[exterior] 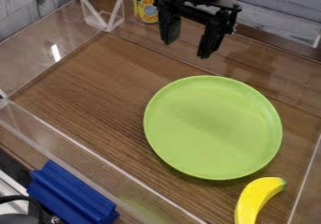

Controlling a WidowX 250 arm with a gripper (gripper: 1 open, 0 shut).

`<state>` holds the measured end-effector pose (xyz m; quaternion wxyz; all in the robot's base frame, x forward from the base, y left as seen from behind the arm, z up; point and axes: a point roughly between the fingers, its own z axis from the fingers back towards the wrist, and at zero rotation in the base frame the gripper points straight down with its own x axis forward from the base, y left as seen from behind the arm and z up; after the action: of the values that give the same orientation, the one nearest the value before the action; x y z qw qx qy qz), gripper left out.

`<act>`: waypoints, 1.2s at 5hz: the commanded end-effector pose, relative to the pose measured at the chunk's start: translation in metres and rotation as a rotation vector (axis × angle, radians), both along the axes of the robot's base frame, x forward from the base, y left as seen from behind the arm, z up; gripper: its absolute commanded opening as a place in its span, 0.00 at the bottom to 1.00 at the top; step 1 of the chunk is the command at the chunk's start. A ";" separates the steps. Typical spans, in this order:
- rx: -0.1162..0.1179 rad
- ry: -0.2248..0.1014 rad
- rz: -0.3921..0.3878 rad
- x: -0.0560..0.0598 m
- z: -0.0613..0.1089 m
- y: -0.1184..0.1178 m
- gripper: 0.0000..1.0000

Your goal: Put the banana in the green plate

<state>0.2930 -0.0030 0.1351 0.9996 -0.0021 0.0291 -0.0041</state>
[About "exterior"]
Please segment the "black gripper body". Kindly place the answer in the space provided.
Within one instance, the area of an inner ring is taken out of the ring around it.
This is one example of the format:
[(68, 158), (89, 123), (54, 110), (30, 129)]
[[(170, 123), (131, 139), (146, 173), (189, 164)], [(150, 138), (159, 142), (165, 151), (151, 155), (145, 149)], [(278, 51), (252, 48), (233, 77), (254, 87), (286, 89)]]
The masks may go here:
[(232, 0), (155, 0), (159, 20), (169, 15), (179, 20), (182, 17), (196, 22), (208, 23), (212, 19), (225, 25), (234, 25), (242, 7)]

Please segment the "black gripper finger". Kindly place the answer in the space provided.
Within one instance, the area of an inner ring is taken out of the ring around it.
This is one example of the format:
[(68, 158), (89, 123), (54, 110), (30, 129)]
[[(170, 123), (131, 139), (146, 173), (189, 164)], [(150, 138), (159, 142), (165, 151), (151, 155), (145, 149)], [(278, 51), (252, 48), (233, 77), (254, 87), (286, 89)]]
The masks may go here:
[(225, 35), (232, 35), (236, 26), (236, 15), (224, 17), (210, 16), (201, 19), (201, 23), (206, 26), (205, 33), (201, 37), (197, 56), (208, 59), (220, 49)]
[(181, 13), (177, 6), (166, 0), (158, 0), (158, 18), (161, 38), (170, 45), (181, 35)]

